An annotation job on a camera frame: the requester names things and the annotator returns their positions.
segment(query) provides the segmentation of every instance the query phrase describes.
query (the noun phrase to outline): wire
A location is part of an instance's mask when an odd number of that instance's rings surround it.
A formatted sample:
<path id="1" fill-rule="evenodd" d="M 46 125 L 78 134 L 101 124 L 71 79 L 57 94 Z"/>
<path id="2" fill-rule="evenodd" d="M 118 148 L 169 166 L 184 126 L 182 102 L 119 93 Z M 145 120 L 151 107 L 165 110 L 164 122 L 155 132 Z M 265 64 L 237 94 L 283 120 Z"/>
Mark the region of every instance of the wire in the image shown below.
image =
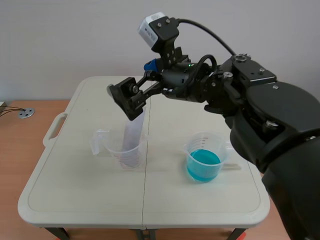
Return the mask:
<path id="1" fill-rule="evenodd" d="M 24 109 L 24 108 L 16 107 L 16 106 L 5 106 L 5 108 L 20 109 L 20 110 L 22 110 L 22 111 L 25 111 L 25 109 Z"/>
<path id="2" fill-rule="evenodd" d="M 0 113 L 2 113 L 2 112 L 12 111 L 12 110 L 25 111 L 25 110 L 22 110 L 22 109 L 16 108 L 16 109 L 6 109 L 6 110 L 2 110 L 2 111 L 0 111 Z"/>
<path id="3" fill-rule="evenodd" d="M 216 68 L 217 68 L 217 61 L 216 61 L 215 57 L 212 56 L 212 55 L 210 55 L 210 54 L 204 55 L 204 56 L 199 60 L 199 62 L 196 64 L 196 66 L 194 67 L 194 70 L 192 70 L 192 72 L 190 73 L 189 78 L 187 79 L 187 81 L 185 81 L 185 83 L 184 83 L 182 86 L 180 86 L 180 87 L 176 88 L 174 91 L 172 91 L 172 94 L 178 95 L 178 94 L 180 94 L 183 90 L 185 90 L 185 89 L 187 88 L 188 84 L 197 76 L 197 74 L 198 74 L 198 72 L 200 71 L 202 65 L 205 63 L 205 61 L 206 61 L 207 59 L 210 59 L 210 61 L 211 61 L 211 64 L 212 64 L 212 66 L 211 66 L 211 71 L 216 70 Z"/>
<path id="4" fill-rule="evenodd" d="M 12 110 L 10 110 L 10 111 L 5 112 L 4 114 L 1 114 L 0 117 L 2 117 L 3 115 L 6 115 L 6 114 L 8 114 L 8 113 L 15 112 L 15 111 L 21 111 L 21 109 L 12 109 Z"/>
<path id="5" fill-rule="evenodd" d="M 192 21 L 189 19 L 182 19 L 182 18 L 178 18 L 177 19 L 178 23 L 184 23 L 184 24 L 191 24 L 194 25 L 200 29 L 202 29 L 203 31 L 207 32 L 208 34 L 210 34 L 212 37 L 214 37 L 222 46 L 225 47 L 225 49 L 228 50 L 228 52 L 231 55 L 236 55 L 236 53 L 228 46 L 228 44 L 226 44 L 217 34 L 215 34 L 213 31 L 211 31 L 209 28 L 203 26 L 200 23 L 197 23 L 196 21 Z"/>

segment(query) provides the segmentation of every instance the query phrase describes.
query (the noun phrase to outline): wooden floor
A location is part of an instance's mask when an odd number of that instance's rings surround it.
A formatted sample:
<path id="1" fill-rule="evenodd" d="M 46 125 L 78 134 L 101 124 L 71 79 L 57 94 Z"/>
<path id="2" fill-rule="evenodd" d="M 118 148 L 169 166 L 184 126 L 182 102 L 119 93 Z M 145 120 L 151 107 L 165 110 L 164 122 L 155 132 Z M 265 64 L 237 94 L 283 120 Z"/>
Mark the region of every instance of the wooden floor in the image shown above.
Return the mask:
<path id="1" fill-rule="evenodd" d="M 35 115 L 19 119 L 17 112 L 0 117 L 0 240 L 54 240 L 43 228 L 24 222 L 18 214 L 19 196 L 44 146 L 42 144 L 55 116 L 63 112 L 67 100 L 15 101 L 11 106 L 35 108 Z M 127 229 L 67 228 L 72 240 L 135 240 Z M 161 229 L 157 240 L 225 240 L 231 229 Z M 245 240 L 289 240 L 273 203 L 266 220 L 246 231 Z"/>

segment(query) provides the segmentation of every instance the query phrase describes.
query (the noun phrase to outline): table handle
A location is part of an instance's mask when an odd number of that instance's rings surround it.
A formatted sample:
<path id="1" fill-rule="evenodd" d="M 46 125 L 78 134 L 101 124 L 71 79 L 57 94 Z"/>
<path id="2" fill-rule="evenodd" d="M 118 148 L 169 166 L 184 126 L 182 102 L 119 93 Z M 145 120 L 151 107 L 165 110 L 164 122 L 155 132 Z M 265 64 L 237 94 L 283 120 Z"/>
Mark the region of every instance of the table handle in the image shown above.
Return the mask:
<path id="1" fill-rule="evenodd" d="M 45 136 L 43 138 L 42 143 L 43 143 L 43 145 L 45 147 L 47 147 L 49 145 L 49 141 L 50 140 L 55 139 L 58 136 L 57 135 L 57 136 L 53 137 L 56 134 L 56 132 L 57 132 L 59 126 L 60 126 L 60 123 L 62 121 L 64 121 L 67 118 L 67 116 L 68 116 L 68 113 L 62 112 L 62 113 L 60 113 L 59 115 L 57 115 L 55 117 L 55 119 L 53 120 L 51 126 L 49 127 L 49 130 L 46 132 L 46 134 L 45 134 Z"/>

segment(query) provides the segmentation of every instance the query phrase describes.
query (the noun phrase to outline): metal bracket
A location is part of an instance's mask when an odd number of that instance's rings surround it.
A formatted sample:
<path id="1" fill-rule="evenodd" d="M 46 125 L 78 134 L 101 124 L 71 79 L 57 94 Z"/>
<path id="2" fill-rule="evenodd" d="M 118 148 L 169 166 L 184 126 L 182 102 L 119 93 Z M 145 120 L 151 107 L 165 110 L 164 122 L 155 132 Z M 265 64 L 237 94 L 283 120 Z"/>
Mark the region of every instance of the metal bracket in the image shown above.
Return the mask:
<path id="1" fill-rule="evenodd" d="M 19 111 L 18 118 L 26 119 L 26 118 L 31 117 L 33 114 L 35 114 L 34 108 L 25 108 L 25 110 Z"/>

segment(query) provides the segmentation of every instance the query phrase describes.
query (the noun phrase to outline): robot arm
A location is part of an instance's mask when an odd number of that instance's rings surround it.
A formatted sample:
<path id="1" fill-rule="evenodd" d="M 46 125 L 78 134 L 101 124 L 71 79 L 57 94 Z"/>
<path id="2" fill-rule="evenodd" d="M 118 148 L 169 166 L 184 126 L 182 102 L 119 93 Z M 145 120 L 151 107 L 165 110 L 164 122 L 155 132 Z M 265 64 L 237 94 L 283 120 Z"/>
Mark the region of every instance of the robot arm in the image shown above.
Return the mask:
<path id="1" fill-rule="evenodd" d="M 231 58 L 217 65 L 212 55 L 192 63 L 174 47 L 179 23 L 202 28 Z M 145 65 L 143 78 L 111 85 L 114 101 L 130 120 L 142 113 L 155 94 L 190 102 L 207 102 L 205 111 L 221 114 L 231 129 L 234 149 L 264 173 L 262 182 L 292 240 L 320 240 L 320 103 L 308 92 L 279 82 L 246 54 L 235 54 L 206 27 L 163 13 L 147 17 L 139 33 L 160 54 Z M 146 91 L 146 81 L 155 81 Z"/>

